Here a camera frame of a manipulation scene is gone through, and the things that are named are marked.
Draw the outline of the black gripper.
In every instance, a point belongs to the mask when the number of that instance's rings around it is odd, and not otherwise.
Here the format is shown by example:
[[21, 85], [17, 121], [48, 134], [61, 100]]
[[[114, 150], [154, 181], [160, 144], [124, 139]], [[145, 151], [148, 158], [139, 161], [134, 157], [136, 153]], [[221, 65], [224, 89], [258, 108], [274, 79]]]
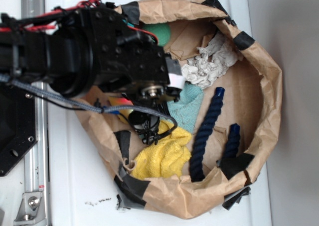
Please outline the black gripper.
[[179, 101], [185, 77], [177, 60], [149, 34], [129, 27], [125, 17], [116, 11], [97, 7], [87, 12], [95, 86], [150, 106]]

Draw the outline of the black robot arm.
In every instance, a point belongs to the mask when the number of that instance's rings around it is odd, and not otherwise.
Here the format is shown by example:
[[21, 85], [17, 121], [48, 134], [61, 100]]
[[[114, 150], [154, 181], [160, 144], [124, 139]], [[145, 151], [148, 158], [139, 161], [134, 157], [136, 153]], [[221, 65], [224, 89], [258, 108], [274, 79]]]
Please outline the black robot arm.
[[154, 105], [178, 101], [185, 79], [153, 36], [108, 7], [14, 19], [1, 15], [0, 71], [10, 80], [42, 81], [66, 98], [97, 86]]

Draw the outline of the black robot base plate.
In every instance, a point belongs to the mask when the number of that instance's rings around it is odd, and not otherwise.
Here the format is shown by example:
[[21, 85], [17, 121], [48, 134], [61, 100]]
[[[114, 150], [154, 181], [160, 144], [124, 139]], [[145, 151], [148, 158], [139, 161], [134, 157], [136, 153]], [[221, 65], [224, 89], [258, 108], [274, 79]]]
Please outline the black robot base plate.
[[0, 87], [0, 175], [6, 176], [37, 143], [35, 100], [19, 88]]

